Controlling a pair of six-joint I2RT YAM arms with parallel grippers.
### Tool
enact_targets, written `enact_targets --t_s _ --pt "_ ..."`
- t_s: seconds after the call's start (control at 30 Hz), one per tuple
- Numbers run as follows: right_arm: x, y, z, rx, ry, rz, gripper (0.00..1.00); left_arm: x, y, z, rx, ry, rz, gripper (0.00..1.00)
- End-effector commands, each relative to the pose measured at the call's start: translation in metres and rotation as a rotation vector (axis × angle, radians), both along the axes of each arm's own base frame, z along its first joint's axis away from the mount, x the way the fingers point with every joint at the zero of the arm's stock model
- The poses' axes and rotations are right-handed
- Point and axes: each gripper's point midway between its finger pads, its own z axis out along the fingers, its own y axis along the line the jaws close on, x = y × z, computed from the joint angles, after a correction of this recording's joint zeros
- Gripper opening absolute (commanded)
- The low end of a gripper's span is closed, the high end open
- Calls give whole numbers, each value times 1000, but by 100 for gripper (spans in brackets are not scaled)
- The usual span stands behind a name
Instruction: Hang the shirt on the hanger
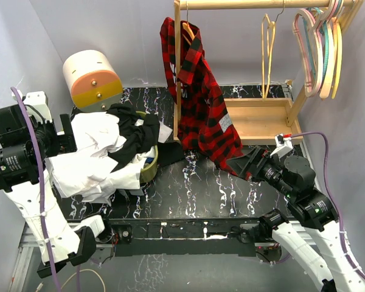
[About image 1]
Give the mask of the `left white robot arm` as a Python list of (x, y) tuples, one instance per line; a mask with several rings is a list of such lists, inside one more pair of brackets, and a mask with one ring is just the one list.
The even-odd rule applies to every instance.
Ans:
[(113, 227), (93, 215), (72, 228), (52, 191), (44, 159), (75, 152), (69, 115), (61, 114), (57, 133), (46, 105), (12, 105), (0, 109), (0, 190), (14, 202), (40, 249), (40, 278), (56, 275), (67, 263), (87, 262)]

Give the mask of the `white button-up shirt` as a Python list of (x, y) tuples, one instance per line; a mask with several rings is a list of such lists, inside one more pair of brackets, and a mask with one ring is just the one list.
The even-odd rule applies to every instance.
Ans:
[(77, 151), (50, 158), (51, 177), (63, 198), (81, 195), (86, 202), (110, 203), (117, 190), (140, 188), (144, 155), (135, 154), (122, 165), (108, 154), (121, 150), (126, 138), (120, 134), (119, 118), (106, 112), (80, 113), (71, 121)]

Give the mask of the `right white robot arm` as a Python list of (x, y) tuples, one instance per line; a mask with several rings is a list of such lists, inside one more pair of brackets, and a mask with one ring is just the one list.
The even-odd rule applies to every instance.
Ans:
[(315, 251), (281, 211), (274, 209), (259, 218), (250, 230), (283, 246), (310, 276), (318, 291), (365, 291), (365, 274), (356, 261), (343, 221), (335, 204), (315, 187), (315, 171), (308, 159), (289, 156), (284, 162), (255, 147), (229, 165), (243, 179), (265, 181), (284, 195), (288, 209), (314, 241)]

